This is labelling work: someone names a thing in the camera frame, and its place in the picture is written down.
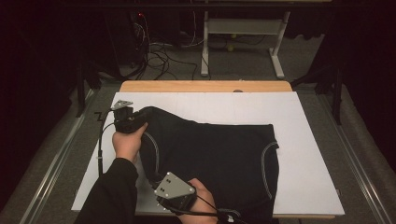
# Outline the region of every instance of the black jacket sleeve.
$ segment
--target black jacket sleeve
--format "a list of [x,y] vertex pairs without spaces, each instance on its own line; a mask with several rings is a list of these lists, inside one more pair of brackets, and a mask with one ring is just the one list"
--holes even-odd
[[96,180],[75,223],[134,223],[137,177],[130,161],[115,159]]

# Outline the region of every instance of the white table surface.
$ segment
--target white table surface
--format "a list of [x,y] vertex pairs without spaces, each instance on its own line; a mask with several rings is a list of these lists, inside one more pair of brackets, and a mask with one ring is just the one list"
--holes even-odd
[[[273,124],[279,149],[279,179],[275,216],[341,216],[344,209],[296,92],[117,92],[118,100],[132,101],[134,110],[157,106],[183,119],[213,124]],[[113,122],[108,114],[106,125]],[[103,135],[104,172],[115,158],[111,144],[114,125]],[[92,153],[72,206],[79,211],[98,177],[97,146]],[[157,206],[140,161],[136,186],[139,215],[168,214]]]

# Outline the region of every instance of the gray floor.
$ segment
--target gray floor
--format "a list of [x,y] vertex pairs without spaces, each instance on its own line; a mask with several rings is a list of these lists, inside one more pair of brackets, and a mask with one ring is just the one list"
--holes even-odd
[[[287,81],[303,76],[317,52],[322,38],[309,41],[301,37],[285,39],[279,52]],[[242,37],[238,39],[248,43],[256,43],[259,37]],[[209,54],[211,79],[244,79],[271,80],[276,79],[267,49],[275,42],[272,37],[265,37],[259,45],[248,45],[231,42],[234,51],[212,49]],[[210,46],[223,46],[220,38],[213,38]],[[195,79],[200,77],[201,48],[175,49],[166,47],[173,59],[197,63]],[[152,56],[152,65],[160,61]],[[162,79],[191,79],[194,66],[171,62],[169,72]],[[153,79],[160,71],[148,68],[142,79]],[[15,190],[6,208],[0,215],[0,223],[73,223],[77,214],[70,210],[76,191],[84,175],[89,159],[96,144],[100,129],[98,115],[110,106],[114,93],[120,83],[104,83],[99,91],[90,92],[89,106],[81,119],[77,113],[76,93],[72,107],[63,119],[52,130],[42,147],[37,151],[32,163],[18,188]],[[316,95],[314,85],[301,85],[295,89],[302,102],[304,112],[317,140],[320,152],[329,169],[332,181],[340,191],[340,199],[346,215],[330,220],[303,219],[303,223],[391,223],[396,220],[396,176],[390,170],[383,156],[376,148],[370,134],[365,129],[353,102],[343,89],[341,107],[342,126],[334,124],[330,116],[330,95]],[[60,153],[64,145],[69,149]],[[39,194],[35,204],[29,205],[35,198],[49,168],[56,168],[48,187],[49,194]],[[281,219],[280,223],[298,223],[297,219]]]

